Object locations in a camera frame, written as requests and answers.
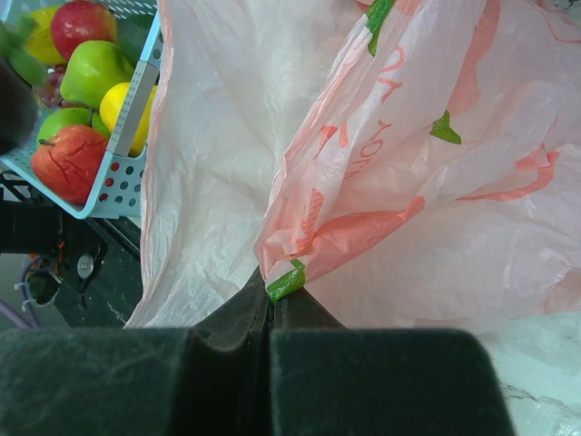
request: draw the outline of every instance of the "red apple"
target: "red apple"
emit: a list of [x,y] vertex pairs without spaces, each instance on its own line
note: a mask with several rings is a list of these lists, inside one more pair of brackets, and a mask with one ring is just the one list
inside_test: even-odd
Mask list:
[[58,8],[51,21],[54,46],[68,62],[74,49],[85,41],[117,42],[117,22],[103,5],[73,0]]
[[36,177],[68,203],[87,202],[107,149],[107,138],[86,125],[67,125],[32,157]]

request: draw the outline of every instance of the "yellow fruit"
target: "yellow fruit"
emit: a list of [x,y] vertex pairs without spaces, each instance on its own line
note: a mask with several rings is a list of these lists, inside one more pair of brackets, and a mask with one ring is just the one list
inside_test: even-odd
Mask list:
[[[115,128],[117,123],[117,117],[121,112],[121,107],[123,106],[123,100],[127,95],[129,90],[129,83],[116,84],[113,88],[107,91],[105,97],[101,101],[99,106],[99,115],[103,119],[105,126],[110,132]],[[152,103],[155,97],[155,91],[157,91],[157,86],[153,87],[152,93],[149,96],[145,110],[143,111],[142,119],[137,127],[137,132],[135,132],[135,137],[131,144],[130,156],[138,156],[143,148],[145,147],[145,142],[147,141],[147,133],[149,131],[149,117],[152,114]]]
[[64,58],[58,53],[51,37],[51,21],[59,6],[45,7],[31,12],[38,26],[25,42],[25,49],[45,65],[64,64]]

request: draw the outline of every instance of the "white plastic bag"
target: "white plastic bag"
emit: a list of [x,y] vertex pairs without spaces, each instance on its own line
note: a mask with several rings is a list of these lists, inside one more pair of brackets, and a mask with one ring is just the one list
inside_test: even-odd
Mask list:
[[271,295],[307,283],[348,326],[577,307],[550,290],[581,269],[581,31],[539,4],[161,2],[130,325],[232,296],[267,199]]
[[144,292],[128,326],[192,325],[250,278],[272,177],[361,17],[352,0],[162,0],[159,11]]

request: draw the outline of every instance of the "white countertop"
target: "white countertop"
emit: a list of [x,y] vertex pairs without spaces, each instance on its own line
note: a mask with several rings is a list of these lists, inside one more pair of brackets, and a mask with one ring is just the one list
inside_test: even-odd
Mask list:
[[507,322],[479,339],[518,436],[581,436],[581,313]]

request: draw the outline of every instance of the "fruit basket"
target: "fruit basket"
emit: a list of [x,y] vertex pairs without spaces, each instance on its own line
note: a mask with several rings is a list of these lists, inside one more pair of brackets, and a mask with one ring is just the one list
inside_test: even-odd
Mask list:
[[[63,3],[63,0],[8,0],[2,20],[13,24],[22,14]],[[97,0],[97,3],[107,6],[117,18],[128,15],[155,15],[155,18],[86,204],[82,207],[69,204],[40,182],[31,169],[35,138],[48,115],[44,109],[39,107],[38,121],[29,141],[2,156],[0,161],[75,218],[139,216],[146,148],[138,157],[130,157],[129,150],[159,73],[163,42],[157,5],[155,0]]]

